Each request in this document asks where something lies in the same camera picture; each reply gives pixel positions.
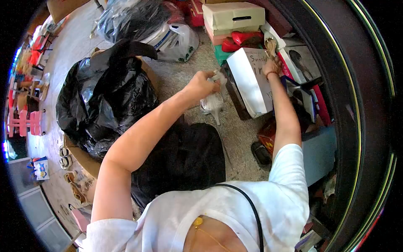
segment hand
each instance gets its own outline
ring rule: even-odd
[[[282,62],[279,60],[279,58],[276,57],[270,57],[267,58],[267,62],[263,67],[263,74],[266,76],[266,78],[268,78],[268,74],[270,72],[274,72],[275,74],[277,74],[278,76],[280,76],[281,73],[281,65]]]
[[[186,93],[186,98],[190,102],[189,107],[199,104],[200,100],[206,98],[209,94],[220,91],[219,80],[215,81],[215,83],[207,80],[207,78],[214,75],[213,71],[198,71],[189,84],[182,90],[182,92]]]

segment gray carpet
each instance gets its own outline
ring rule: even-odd
[[[209,37],[202,30],[197,30],[200,44],[188,62],[160,62],[144,58],[162,79],[159,90],[160,101],[164,101],[180,91],[199,70],[219,68]],[[267,116],[241,121],[234,104],[223,90],[224,109],[220,113],[221,125],[217,126],[211,115],[204,115],[199,107],[188,110],[185,120],[191,123],[207,123],[216,127],[221,136],[226,155],[226,179],[242,181],[260,181],[268,179],[268,172],[260,169],[250,150],[257,141],[256,133],[264,124]]]

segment green box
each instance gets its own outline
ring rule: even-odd
[[[226,63],[226,59],[228,59],[231,54],[231,52],[223,52],[221,50],[221,45],[214,46],[214,55],[216,56],[220,67],[222,67]]]

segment pink box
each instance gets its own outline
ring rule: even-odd
[[[208,36],[210,37],[211,42],[213,42],[213,46],[222,45],[222,42],[224,41],[224,39],[226,39],[227,37],[231,37],[231,33],[214,36],[213,30],[208,26],[208,24],[206,22],[204,22],[204,26],[206,27],[206,31],[207,31]]]

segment bracelet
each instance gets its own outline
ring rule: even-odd
[[[276,72],[274,72],[274,71],[270,71],[270,72],[268,72],[268,73],[266,74],[266,78],[267,78],[267,79],[269,79],[268,75],[271,74],[271,73],[274,73],[275,75],[277,75],[277,77],[280,77],[280,76],[278,75],[278,73],[276,73]]]

